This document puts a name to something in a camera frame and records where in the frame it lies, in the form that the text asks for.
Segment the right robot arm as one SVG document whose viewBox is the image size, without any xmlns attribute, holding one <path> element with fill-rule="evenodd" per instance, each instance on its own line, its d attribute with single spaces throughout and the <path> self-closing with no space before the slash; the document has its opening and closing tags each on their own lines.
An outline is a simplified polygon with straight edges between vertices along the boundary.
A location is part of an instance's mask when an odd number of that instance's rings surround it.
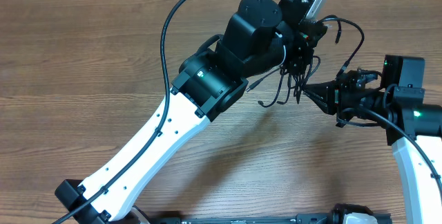
<svg viewBox="0 0 442 224">
<path fill-rule="evenodd" d="M 337 127 L 359 118 L 385 130 L 408 223 L 441 222 L 441 106 L 423 102 L 424 70 L 422 57 L 386 55 L 381 72 L 358 69 L 303 89 Z"/>
</svg>

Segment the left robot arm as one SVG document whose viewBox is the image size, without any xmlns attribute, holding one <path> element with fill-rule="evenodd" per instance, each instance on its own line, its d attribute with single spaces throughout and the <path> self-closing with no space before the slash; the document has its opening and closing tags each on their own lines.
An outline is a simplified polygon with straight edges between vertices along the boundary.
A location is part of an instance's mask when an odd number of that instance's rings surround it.
<svg viewBox="0 0 442 224">
<path fill-rule="evenodd" d="M 243 96 L 251 76 L 278 66 L 303 68 L 324 33 L 315 21 L 324 2 L 241 0 L 224 34 L 182 63 L 157 110 L 128 143 L 95 173 L 58 186 L 67 217 L 79 223 L 126 218 L 155 174 Z"/>
</svg>

